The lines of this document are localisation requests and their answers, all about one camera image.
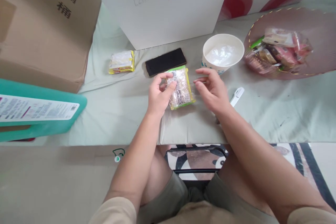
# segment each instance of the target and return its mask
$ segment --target white paper cup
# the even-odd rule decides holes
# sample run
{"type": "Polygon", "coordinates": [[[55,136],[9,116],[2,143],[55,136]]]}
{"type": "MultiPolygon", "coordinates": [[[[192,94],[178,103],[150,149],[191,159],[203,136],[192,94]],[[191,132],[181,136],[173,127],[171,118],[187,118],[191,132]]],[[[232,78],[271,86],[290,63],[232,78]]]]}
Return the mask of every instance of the white paper cup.
{"type": "Polygon", "coordinates": [[[245,51],[244,44],[239,38],[230,34],[217,34],[215,36],[212,36],[205,42],[203,46],[203,57],[201,66],[215,69],[218,72],[218,74],[221,75],[222,73],[224,73],[233,65],[237,64],[242,59],[244,51],[245,51]],[[209,60],[206,58],[208,53],[215,46],[219,46],[222,44],[234,47],[234,53],[231,55],[231,57],[233,57],[234,59],[231,59],[230,64],[223,64],[223,65],[215,65],[209,62],[209,60]]]}

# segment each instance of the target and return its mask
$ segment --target bottle label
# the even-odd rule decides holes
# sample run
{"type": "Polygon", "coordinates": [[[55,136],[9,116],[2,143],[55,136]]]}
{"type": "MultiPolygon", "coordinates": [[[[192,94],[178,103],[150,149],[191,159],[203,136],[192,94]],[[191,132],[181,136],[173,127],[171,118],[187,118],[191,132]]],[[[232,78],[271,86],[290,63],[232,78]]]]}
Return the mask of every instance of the bottle label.
{"type": "Polygon", "coordinates": [[[70,120],[78,103],[0,94],[0,123],[70,120]]]}

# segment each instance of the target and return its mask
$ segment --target leg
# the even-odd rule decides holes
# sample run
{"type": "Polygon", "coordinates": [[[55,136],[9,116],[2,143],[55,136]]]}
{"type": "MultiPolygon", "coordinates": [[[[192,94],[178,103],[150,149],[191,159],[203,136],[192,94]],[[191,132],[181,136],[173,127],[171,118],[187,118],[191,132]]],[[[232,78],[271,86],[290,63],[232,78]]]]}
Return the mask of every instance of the leg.
{"type": "Polygon", "coordinates": [[[225,147],[229,156],[218,172],[219,178],[244,201],[258,210],[274,216],[265,199],[247,176],[231,147],[229,145],[225,147]]]}
{"type": "Polygon", "coordinates": [[[152,166],[150,167],[149,178],[142,194],[140,206],[152,201],[166,187],[172,176],[172,170],[164,159],[169,146],[158,145],[155,149],[152,166]]]}
{"type": "Polygon", "coordinates": [[[149,178],[142,194],[138,224],[160,223],[174,217],[189,202],[184,182],[170,169],[164,159],[169,146],[155,149],[149,178]]]}
{"type": "Polygon", "coordinates": [[[231,147],[226,149],[229,156],[205,190],[207,200],[233,213],[241,223],[278,223],[231,147]]]}

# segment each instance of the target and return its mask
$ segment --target shorts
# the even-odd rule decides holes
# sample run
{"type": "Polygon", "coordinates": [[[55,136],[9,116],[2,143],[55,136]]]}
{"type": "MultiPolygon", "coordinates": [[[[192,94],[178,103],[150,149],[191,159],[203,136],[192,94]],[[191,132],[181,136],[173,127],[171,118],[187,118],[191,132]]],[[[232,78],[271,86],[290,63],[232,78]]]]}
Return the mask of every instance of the shorts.
{"type": "Polygon", "coordinates": [[[228,188],[217,173],[204,192],[196,187],[187,188],[174,172],[163,191],[152,201],[140,207],[137,223],[159,223],[174,217],[189,202],[206,200],[223,208],[246,223],[279,223],[276,218],[253,207],[228,188]]]}

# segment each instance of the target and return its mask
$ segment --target phone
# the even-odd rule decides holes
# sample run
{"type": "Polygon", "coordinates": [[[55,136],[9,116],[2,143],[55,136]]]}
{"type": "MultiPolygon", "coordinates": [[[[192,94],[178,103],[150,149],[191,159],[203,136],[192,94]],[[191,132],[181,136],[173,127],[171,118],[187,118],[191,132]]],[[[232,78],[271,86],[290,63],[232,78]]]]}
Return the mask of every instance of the phone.
{"type": "Polygon", "coordinates": [[[177,48],[145,62],[149,77],[185,65],[186,63],[187,60],[181,48],[177,48]]]}

